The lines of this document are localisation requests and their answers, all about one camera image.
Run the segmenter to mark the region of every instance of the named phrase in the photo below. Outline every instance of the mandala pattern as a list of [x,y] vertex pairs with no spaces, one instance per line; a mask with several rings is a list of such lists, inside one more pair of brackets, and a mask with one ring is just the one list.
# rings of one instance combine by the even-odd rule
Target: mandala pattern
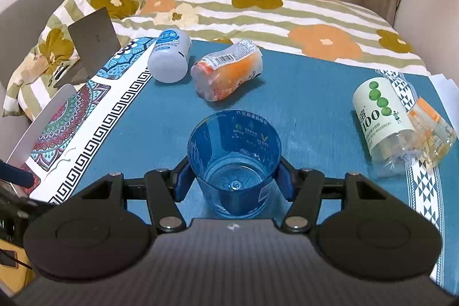
[[81,124],[109,90],[110,86],[88,81],[54,115],[36,142],[30,157],[45,171],[49,171]]
[[109,80],[119,79],[155,40],[152,37],[133,39],[97,72],[97,76]]
[[26,172],[28,172],[28,173],[31,173],[31,174],[34,176],[34,185],[33,185],[32,187],[30,187],[30,188],[21,187],[22,190],[23,190],[27,195],[30,195],[30,194],[32,193],[32,191],[33,191],[34,189],[36,189],[36,187],[39,186],[39,184],[41,183],[41,180],[40,180],[40,178],[31,170],[31,168],[28,167],[27,164],[22,165],[22,166],[21,166],[21,170],[24,170],[24,171],[26,171]]

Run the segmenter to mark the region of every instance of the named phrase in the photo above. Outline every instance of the barcode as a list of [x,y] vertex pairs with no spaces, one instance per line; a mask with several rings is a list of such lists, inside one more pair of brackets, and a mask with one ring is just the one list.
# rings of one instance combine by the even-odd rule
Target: barcode
[[223,56],[214,56],[213,57],[215,60],[217,60],[219,63],[227,63],[230,61],[236,61],[235,57],[231,54],[229,55],[223,55]]

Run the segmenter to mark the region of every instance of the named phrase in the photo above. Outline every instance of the laptop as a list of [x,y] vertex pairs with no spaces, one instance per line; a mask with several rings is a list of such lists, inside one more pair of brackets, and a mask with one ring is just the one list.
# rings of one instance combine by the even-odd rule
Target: laptop
[[85,83],[121,48],[106,7],[69,25],[68,33],[80,60],[61,78],[57,77],[54,88],[60,88],[67,83]]

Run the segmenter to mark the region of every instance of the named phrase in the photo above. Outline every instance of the floral bedspread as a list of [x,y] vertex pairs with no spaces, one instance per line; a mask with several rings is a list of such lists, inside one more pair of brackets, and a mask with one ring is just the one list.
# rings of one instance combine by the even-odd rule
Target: floral bedspread
[[[57,92],[56,80],[79,59],[67,27],[102,7],[107,7],[122,46],[176,26],[198,40],[234,43],[249,38],[265,49],[429,74],[410,44],[383,18],[337,0],[65,0],[11,77],[3,116],[25,112],[33,120],[39,114]],[[47,69],[25,84],[22,72],[43,61],[42,55]]]

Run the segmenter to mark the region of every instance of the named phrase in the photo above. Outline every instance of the black circular pad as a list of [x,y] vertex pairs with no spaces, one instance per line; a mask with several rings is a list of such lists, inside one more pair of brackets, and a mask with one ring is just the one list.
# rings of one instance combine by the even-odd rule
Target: black circular pad
[[322,254],[340,270],[378,281],[430,272],[441,252],[437,229],[409,207],[360,204],[326,219],[318,228]]
[[42,275],[93,280],[113,275],[146,252],[148,226],[107,200],[69,200],[30,224],[24,248]]

